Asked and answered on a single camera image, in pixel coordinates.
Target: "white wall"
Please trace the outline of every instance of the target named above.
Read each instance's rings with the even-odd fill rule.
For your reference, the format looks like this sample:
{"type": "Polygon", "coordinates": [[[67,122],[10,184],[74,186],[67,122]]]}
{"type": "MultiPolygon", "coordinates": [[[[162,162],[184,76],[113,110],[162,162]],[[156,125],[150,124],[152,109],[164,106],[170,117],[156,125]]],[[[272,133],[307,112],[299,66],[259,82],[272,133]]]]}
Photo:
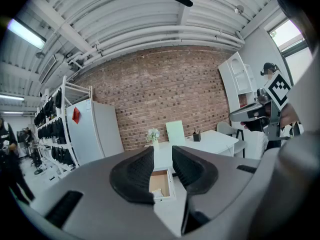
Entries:
{"type": "Polygon", "coordinates": [[[312,61],[312,54],[307,47],[286,57],[285,59],[290,68],[293,83],[296,84],[310,65],[312,61]]]}
{"type": "Polygon", "coordinates": [[[10,124],[15,138],[17,138],[18,131],[27,128],[28,125],[34,124],[34,118],[31,116],[2,116],[2,118],[10,124]]]}
{"type": "Polygon", "coordinates": [[[290,83],[282,56],[267,32],[271,28],[271,25],[275,26],[278,23],[277,21],[280,21],[283,16],[283,12],[277,10],[245,39],[245,45],[238,51],[243,63],[251,66],[257,88],[262,88],[268,81],[268,76],[260,75],[260,71],[267,62],[276,64],[283,76],[286,77],[288,83],[290,83]]]}

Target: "white table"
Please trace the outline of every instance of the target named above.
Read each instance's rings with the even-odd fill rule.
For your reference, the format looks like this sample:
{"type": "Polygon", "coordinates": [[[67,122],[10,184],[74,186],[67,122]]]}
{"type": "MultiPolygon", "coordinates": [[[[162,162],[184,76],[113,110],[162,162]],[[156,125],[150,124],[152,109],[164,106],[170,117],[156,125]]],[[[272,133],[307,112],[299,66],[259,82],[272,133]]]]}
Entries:
{"type": "MultiPolygon", "coordinates": [[[[237,138],[230,137],[215,130],[208,130],[201,132],[201,141],[194,141],[194,138],[191,135],[186,137],[185,144],[180,146],[233,157],[235,143],[238,141],[237,138]]],[[[160,142],[159,150],[155,150],[153,156],[155,171],[172,167],[172,144],[169,141],[160,142]]]]}

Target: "black clothing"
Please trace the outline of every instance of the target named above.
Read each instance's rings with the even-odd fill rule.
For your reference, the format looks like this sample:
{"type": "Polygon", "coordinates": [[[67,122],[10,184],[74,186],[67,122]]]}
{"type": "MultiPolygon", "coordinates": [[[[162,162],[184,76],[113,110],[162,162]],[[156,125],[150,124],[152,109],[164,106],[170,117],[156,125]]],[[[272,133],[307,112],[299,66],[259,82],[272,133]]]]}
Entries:
{"type": "Polygon", "coordinates": [[[8,124],[7,129],[5,127],[5,122],[2,120],[2,124],[0,125],[0,173],[4,178],[8,187],[10,187],[16,197],[22,202],[28,204],[29,202],[22,195],[19,186],[23,189],[26,196],[32,201],[35,196],[31,192],[28,187],[22,171],[19,166],[18,156],[13,151],[9,151],[9,154],[2,151],[5,142],[8,142],[8,145],[12,143],[17,145],[17,141],[15,135],[12,131],[11,126],[8,124]]]}

